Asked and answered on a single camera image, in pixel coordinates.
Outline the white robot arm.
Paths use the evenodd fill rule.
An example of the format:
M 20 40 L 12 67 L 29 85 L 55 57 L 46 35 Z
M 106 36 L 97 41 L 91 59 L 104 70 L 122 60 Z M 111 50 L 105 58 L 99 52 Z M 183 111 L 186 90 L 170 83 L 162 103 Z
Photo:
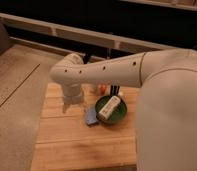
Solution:
M 82 83 L 140 89 L 136 103 L 138 171 L 197 171 L 197 51 L 169 49 L 85 64 L 69 54 L 51 69 L 64 99 Z

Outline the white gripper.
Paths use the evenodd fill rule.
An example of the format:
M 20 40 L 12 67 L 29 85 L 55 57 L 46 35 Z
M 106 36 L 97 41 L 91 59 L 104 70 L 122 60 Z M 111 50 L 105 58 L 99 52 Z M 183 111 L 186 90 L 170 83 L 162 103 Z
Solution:
M 67 105 L 75 105 L 81 103 L 81 107 L 85 110 L 84 101 L 84 92 L 80 84 L 72 84 L 72 85 L 62 85 L 62 98 L 65 104 Z M 65 113 L 67 111 L 67 105 L 63 104 L 62 112 Z

